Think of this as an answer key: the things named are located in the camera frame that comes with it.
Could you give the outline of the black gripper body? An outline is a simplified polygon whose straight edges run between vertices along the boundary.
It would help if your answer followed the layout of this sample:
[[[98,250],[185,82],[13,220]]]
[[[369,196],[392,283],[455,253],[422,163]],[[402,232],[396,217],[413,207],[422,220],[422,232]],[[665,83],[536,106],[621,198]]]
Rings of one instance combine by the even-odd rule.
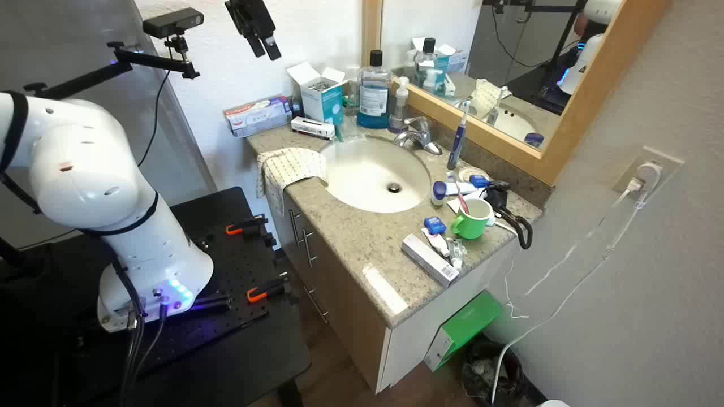
[[[237,32],[246,37],[268,37],[276,32],[262,0],[227,0],[227,9]]]

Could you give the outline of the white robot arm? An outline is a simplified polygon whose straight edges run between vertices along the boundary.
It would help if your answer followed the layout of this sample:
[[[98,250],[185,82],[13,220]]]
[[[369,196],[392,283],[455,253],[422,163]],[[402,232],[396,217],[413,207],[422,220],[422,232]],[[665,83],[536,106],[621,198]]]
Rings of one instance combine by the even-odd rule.
[[[187,311],[215,264],[138,170],[122,123],[82,92],[130,66],[191,79],[197,69],[182,34],[202,22],[195,9],[154,16],[143,30],[165,40],[167,57],[115,45],[115,60],[85,76],[32,95],[0,92],[0,173],[30,173],[16,196],[57,223],[103,240],[115,253],[98,293],[98,321],[108,331]]]

